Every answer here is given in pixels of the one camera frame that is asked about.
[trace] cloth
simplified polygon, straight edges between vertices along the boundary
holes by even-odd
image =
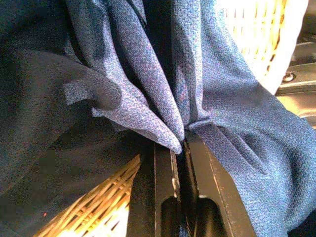
[[[31,236],[148,139],[181,153],[185,129],[257,236],[316,208],[316,132],[256,81],[220,1],[3,0],[0,22],[0,236]]]

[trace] dark navy fabric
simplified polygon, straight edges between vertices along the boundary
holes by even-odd
[[[254,78],[222,13],[220,0],[0,2],[0,236],[33,235],[148,139],[181,153],[185,129],[231,174],[257,236],[307,218],[316,132]]]

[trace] wicker weave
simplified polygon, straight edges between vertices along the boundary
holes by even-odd
[[[133,179],[139,169],[136,156],[125,167],[39,230],[35,237],[124,237]]]
[[[275,94],[290,63],[308,0],[226,0],[227,28],[255,77]]]

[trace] metal screw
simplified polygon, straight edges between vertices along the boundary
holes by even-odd
[[[282,82],[290,82],[295,79],[295,74],[294,73],[285,73]]]

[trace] garment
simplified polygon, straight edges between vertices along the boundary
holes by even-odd
[[[185,129],[257,236],[301,224],[316,132],[256,81],[222,16],[215,0],[0,2],[2,235],[31,236],[150,140],[181,153]]]

